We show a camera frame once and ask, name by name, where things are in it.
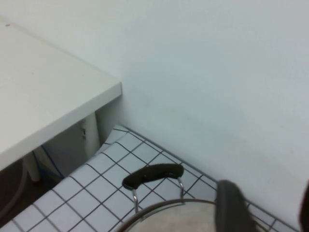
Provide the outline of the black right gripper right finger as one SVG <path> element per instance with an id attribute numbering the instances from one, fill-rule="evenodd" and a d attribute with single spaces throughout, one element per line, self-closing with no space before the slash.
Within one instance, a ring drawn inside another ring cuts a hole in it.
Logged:
<path id="1" fill-rule="evenodd" d="M 307 184 L 303 194 L 299 212 L 299 223 L 302 232 L 309 232 L 309 184 Z"/>

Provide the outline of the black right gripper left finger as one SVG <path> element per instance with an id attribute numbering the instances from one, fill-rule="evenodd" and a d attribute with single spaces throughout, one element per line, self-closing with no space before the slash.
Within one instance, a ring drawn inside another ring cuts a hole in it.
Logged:
<path id="1" fill-rule="evenodd" d="M 218 232 L 256 231 L 241 190 L 228 180 L 217 183 L 215 227 Z"/>

